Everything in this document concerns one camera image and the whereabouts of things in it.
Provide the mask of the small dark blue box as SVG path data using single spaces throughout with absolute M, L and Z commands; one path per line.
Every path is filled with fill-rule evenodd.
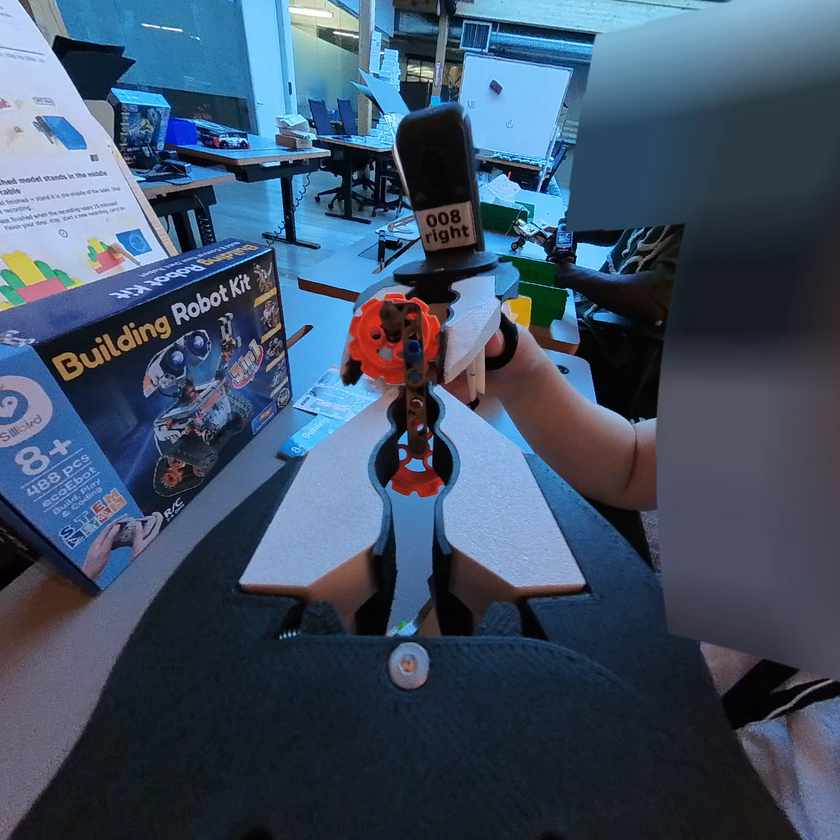
M 171 107 L 156 92 L 112 88 L 108 102 L 114 112 L 114 142 L 126 164 L 147 172 L 160 162 Z

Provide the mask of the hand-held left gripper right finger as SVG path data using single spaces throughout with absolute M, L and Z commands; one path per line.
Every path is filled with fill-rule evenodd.
M 585 578 L 529 463 L 515 445 L 443 388 L 436 449 L 451 476 L 435 510 L 434 589 L 444 635 L 470 635 L 494 602 L 578 595 Z

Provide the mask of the white printed task sheet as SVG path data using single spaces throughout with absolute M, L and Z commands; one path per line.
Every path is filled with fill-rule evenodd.
M 1 307 L 169 257 L 19 2 L 1 2 Z

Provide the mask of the white board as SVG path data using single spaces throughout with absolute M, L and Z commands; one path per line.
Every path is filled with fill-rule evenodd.
M 572 69 L 467 54 L 458 101 L 479 150 L 546 158 Z

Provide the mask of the blue toy robot box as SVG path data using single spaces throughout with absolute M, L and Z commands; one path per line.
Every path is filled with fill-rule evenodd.
M 2 312 L 2 525 L 110 585 L 291 398 L 275 251 L 229 239 Z

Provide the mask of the green plastic bin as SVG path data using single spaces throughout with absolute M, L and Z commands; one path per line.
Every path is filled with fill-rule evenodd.
M 519 296 L 532 301 L 531 326 L 549 328 L 562 319 L 569 292 L 554 285 L 552 263 L 512 255 L 501 255 L 499 260 L 519 270 Z
M 479 204 L 481 223 L 485 232 L 501 235 L 513 235 L 516 223 L 528 224 L 533 220 L 535 207 L 531 203 L 491 203 Z

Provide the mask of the person's right forearm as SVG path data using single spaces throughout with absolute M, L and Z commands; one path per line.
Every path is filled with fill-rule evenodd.
M 556 370 L 505 407 L 531 449 L 583 497 L 625 510 L 657 508 L 656 419 L 630 423 Z

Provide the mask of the orange wheels grey beam assembly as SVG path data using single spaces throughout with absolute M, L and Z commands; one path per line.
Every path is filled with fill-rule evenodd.
M 406 443 L 392 488 L 402 496 L 437 495 L 444 485 L 430 461 L 427 379 L 439 351 L 440 323 L 426 303 L 402 293 L 368 300 L 350 326 L 350 357 L 361 371 L 405 389 Z

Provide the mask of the white folded leaflet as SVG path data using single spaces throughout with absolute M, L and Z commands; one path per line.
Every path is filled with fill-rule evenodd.
M 340 368 L 333 365 L 295 401 L 294 407 L 344 423 L 378 400 L 383 393 L 382 387 L 365 374 L 354 385 L 343 385 Z

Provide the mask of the person's right hand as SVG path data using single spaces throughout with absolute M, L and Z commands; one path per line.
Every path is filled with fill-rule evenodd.
M 513 332 L 517 334 L 517 346 L 511 359 L 499 369 L 492 370 L 490 361 L 503 355 Z M 558 390 L 554 381 L 560 373 L 525 328 L 516 324 L 505 329 L 499 328 L 487 342 L 485 355 L 485 389 L 482 396 L 495 398 L 506 406 L 510 400 L 524 400 L 526 394 L 546 382 L 551 389 Z

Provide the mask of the wooden top standing desk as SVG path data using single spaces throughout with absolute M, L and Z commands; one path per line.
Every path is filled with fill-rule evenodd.
M 249 135 L 250 147 L 244 150 L 216 149 L 200 143 L 168 144 L 167 148 L 178 153 L 187 162 L 205 165 L 222 165 L 232 172 L 239 182 L 257 183 L 273 179 L 281 181 L 284 233 L 265 232 L 263 238 L 269 243 L 285 243 L 309 249 L 320 249 L 317 243 L 298 238 L 292 179 L 296 175 L 317 172 L 321 161 L 329 159 L 329 150 L 290 150 L 267 138 Z

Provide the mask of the black office chair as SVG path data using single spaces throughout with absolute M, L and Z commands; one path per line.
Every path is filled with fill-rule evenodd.
M 318 137 L 333 137 L 335 135 L 335 132 L 333 130 L 332 123 L 329 119 L 326 103 L 321 100 L 309 99 L 308 101 L 309 108 L 311 111 L 311 117 L 314 123 L 314 128 Z M 318 193 L 317 195 L 315 195 L 315 201 L 319 203 L 321 201 L 321 196 L 331 195 L 332 199 L 328 204 L 328 210 L 332 211 L 334 205 L 336 204 L 336 201 L 342 200 L 341 193 L 343 191 L 343 153 L 341 150 L 337 150 L 335 147 L 332 146 L 327 146 L 327 148 L 330 150 L 331 153 L 330 159 L 329 161 L 322 161 L 320 165 L 324 171 L 330 172 L 331 174 L 339 177 L 339 186 L 331 190 Z
M 349 99 L 339 99 L 338 107 L 344 130 L 343 137 L 345 141 L 349 142 L 355 136 L 353 131 L 358 129 L 358 123 Z M 375 180 L 372 181 L 368 177 L 368 169 L 371 165 L 375 165 L 374 159 L 359 150 L 352 150 L 348 145 L 342 148 L 342 154 L 350 165 L 350 188 L 360 186 L 364 191 L 372 190 L 373 197 L 375 197 Z M 373 203 L 373 198 L 368 197 L 365 193 L 353 191 L 351 193 L 359 211 Z

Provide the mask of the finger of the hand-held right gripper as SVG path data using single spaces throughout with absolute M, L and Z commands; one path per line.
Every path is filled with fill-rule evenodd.
M 340 376 L 354 385 L 362 375 L 386 385 L 403 382 L 407 287 L 380 285 L 366 290 L 356 302 L 343 348 Z
M 496 294 L 495 275 L 477 275 L 450 285 L 456 299 L 449 305 L 443 327 L 442 384 L 452 382 L 464 371 L 472 371 L 474 386 L 485 384 L 485 348 L 498 331 L 501 303 Z

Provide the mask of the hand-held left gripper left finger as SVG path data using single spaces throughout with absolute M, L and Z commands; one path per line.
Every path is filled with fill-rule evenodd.
M 396 569 L 375 457 L 399 395 L 384 392 L 309 451 L 239 579 L 244 592 L 329 602 L 350 630 L 385 634 Z

